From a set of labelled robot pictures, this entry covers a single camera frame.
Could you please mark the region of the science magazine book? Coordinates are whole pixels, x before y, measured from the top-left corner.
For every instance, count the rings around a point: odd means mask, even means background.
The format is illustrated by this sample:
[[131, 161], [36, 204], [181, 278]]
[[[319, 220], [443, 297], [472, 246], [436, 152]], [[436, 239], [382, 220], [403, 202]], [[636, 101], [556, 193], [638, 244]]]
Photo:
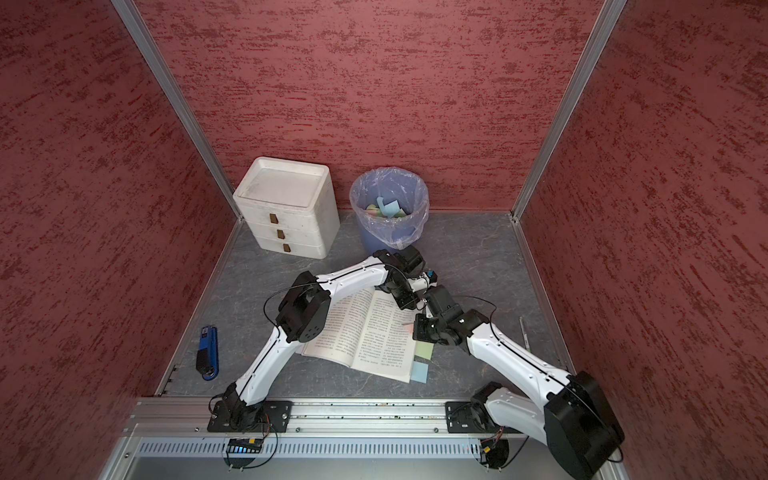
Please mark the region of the science magazine book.
[[408, 383], [416, 341], [404, 326], [415, 316], [390, 294], [365, 289], [330, 308], [324, 329], [301, 354]]

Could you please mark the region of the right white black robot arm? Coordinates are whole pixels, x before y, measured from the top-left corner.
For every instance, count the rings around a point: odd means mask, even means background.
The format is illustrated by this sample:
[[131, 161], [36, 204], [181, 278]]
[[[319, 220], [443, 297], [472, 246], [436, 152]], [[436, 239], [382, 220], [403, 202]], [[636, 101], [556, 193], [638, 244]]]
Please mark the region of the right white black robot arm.
[[489, 317], [463, 310], [445, 287], [431, 287], [424, 294], [413, 338], [458, 347], [521, 390], [519, 396], [498, 387], [482, 398], [483, 408], [496, 425], [546, 445], [572, 478], [593, 478], [620, 451], [625, 434], [595, 378], [544, 362], [503, 334]]

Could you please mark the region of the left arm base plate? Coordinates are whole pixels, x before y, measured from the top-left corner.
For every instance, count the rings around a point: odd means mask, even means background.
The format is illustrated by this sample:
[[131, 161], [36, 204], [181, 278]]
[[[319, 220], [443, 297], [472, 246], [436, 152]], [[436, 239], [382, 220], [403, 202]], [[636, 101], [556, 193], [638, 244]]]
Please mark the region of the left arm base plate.
[[291, 401], [265, 401], [240, 408], [233, 414], [223, 400], [212, 409], [207, 425], [211, 433], [285, 433], [294, 404]]

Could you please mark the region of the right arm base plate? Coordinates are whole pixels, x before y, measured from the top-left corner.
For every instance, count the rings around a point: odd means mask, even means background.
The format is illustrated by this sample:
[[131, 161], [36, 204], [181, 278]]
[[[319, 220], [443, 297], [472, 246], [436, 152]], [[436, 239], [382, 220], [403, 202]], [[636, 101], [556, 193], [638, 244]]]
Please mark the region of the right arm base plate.
[[451, 434], [491, 434], [499, 429], [485, 406], [475, 401], [446, 402], [445, 418]]

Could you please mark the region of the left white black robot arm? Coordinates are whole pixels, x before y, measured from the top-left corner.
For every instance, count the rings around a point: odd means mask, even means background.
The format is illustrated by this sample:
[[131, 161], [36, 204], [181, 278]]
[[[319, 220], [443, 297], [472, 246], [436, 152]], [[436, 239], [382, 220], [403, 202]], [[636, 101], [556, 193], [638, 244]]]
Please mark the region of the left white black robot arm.
[[278, 306], [267, 344], [222, 395], [219, 405], [229, 413], [230, 423], [244, 427], [254, 421], [290, 358], [324, 330], [332, 306], [374, 288], [391, 295], [400, 309], [414, 310], [419, 294], [437, 282], [434, 272], [419, 270], [422, 264], [418, 250], [408, 247], [402, 253], [379, 250], [356, 265], [326, 275], [299, 274]]

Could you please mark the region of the green sticky note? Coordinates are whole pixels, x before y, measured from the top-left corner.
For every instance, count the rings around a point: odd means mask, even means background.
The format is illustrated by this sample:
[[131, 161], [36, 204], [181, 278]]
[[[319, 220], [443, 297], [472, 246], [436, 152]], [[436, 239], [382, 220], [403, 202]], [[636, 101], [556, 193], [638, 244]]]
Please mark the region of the green sticky note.
[[414, 355], [418, 358], [430, 360], [434, 351], [434, 345], [427, 342], [416, 341]]

